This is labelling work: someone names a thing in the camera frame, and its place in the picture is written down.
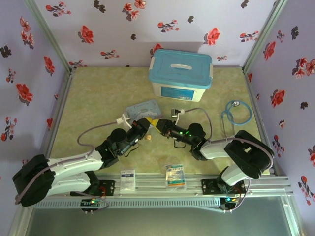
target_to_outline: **storage box lid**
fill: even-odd
[[[212,68],[209,55],[159,49],[152,57],[149,79],[159,84],[208,89]]]

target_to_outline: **white plastic container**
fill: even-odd
[[[150,64],[149,79],[155,96],[199,102],[212,82],[209,55],[157,50]]]

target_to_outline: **wall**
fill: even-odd
[[[249,74],[275,160],[289,177],[310,235],[315,232],[313,5],[313,0],[288,1]]]
[[[0,235],[6,236],[16,209],[12,177],[43,152],[65,69],[21,0],[2,0],[0,12]]]
[[[149,66],[156,49],[243,65],[275,0],[35,0],[70,65]]]

